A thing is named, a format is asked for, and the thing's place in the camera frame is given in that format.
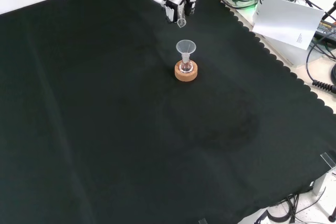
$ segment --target black tablecloth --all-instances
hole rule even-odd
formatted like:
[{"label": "black tablecloth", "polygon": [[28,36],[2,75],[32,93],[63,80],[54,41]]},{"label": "black tablecloth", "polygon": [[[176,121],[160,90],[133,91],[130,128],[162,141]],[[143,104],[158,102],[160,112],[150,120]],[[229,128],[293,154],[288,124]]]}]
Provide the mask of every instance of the black tablecloth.
[{"label": "black tablecloth", "polygon": [[3,223],[234,224],[327,171],[331,109],[219,0],[182,29],[164,16],[48,0],[0,17]]}]

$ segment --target small glass bottle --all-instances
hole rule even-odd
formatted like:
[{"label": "small glass bottle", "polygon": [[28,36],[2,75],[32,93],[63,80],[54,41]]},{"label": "small glass bottle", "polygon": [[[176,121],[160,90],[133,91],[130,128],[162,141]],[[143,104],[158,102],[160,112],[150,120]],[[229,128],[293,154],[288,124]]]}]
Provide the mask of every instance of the small glass bottle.
[{"label": "small glass bottle", "polygon": [[191,40],[184,39],[176,44],[176,49],[182,55],[182,61],[178,67],[182,73],[190,73],[194,70],[193,63],[189,60],[190,54],[196,50],[196,44]]}]

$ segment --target white card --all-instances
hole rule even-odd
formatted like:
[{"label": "white card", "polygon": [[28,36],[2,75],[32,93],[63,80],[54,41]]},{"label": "white card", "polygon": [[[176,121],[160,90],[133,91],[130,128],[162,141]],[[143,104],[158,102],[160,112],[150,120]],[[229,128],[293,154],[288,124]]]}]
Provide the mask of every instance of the white card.
[{"label": "white card", "polygon": [[285,0],[258,3],[253,32],[307,50],[324,11]]}]

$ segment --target cork base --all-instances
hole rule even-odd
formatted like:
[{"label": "cork base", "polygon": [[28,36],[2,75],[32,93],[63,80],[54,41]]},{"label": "cork base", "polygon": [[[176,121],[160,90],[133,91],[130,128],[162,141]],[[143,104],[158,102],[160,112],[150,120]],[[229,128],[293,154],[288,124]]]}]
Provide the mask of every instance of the cork base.
[{"label": "cork base", "polygon": [[180,81],[192,81],[192,80],[194,80],[197,76],[197,70],[198,70],[197,64],[191,60],[191,63],[194,65],[194,70],[190,73],[182,73],[179,70],[180,63],[181,63],[181,60],[178,63],[176,63],[176,65],[175,65],[175,76],[176,76],[176,78]]}]

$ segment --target table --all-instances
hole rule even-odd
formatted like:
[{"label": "table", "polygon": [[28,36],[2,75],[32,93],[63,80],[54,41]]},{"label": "table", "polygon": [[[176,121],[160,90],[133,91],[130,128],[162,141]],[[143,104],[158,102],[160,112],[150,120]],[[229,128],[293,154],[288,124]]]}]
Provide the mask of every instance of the table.
[{"label": "table", "polygon": [[[316,3],[317,5],[319,5],[321,8],[325,9],[325,10],[329,10],[332,6],[332,3],[335,0],[311,0],[312,2]],[[248,19],[246,19],[241,13],[239,13],[238,11],[232,9],[232,11],[235,13],[235,15],[238,17],[239,21],[243,22],[244,26],[248,27],[249,30],[252,30],[253,26],[252,26],[252,20],[251,20],[251,15],[248,16],[246,15],[246,13],[244,14],[244,12],[242,12],[244,14],[245,17],[250,17]],[[313,86],[311,83],[310,78],[307,75],[305,66],[300,66],[298,68],[296,67],[292,67],[288,61],[286,61],[281,54],[274,48],[274,46],[267,41],[263,36],[257,35],[257,37],[259,37],[261,39],[261,42],[263,42],[265,44],[265,47],[268,48],[271,53],[273,53],[274,55],[277,56],[278,60],[281,60],[283,62],[283,64],[287,67],[290,68],[290,70],[295,73],[298,78],[302,79],[306,85],[308,85],[311,90],[317,94],[318,98],[321,99],[322,101],[324,101],[326,106],[329,106],[330,108],[333,109],[334,113],[336,113],[336,96],[332,93],[328,93],[328,92],[324,92],[321,89]],[[322,82],[326,82],[326,83],[330,83],[331,79],[330,79],[330,71],[332,69],[332,67],[334,66],[335,62],[329,60],[326,57],[322,57],[320,59],[317,59],[313,62],[311,62],[309,64],[309,71],[312,74],[312,76]]]}]

